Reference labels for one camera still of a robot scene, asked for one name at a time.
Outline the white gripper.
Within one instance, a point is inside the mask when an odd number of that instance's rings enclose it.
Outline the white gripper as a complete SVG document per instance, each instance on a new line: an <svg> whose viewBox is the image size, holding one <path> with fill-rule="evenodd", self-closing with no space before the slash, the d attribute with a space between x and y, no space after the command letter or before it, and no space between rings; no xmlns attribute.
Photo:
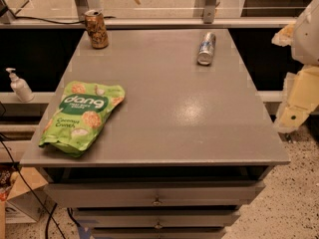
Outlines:
<svg viewBox="0 0 319 239"><path fill-rule="evenodd" d="M273 36L271 43L281 47L291 46L294 27L294 24L283 27ZM297 74L288 73L274 127L280 133L297 130L318 107L319 67L304 66Z"/></svg>

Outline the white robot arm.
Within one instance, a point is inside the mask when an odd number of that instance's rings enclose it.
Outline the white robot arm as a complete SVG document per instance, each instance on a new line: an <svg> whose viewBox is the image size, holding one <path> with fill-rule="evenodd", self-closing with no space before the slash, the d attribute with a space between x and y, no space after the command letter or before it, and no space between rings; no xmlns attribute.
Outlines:
<svg viewBox="0 0 319 239"><path fill-rule="evenodd" d="M319 107L319 0L312 0L296 22L282 28L271 42L290 46L292 58L303 65L297 74L286 75L274 122L278 132L290 133Z"/></svg>

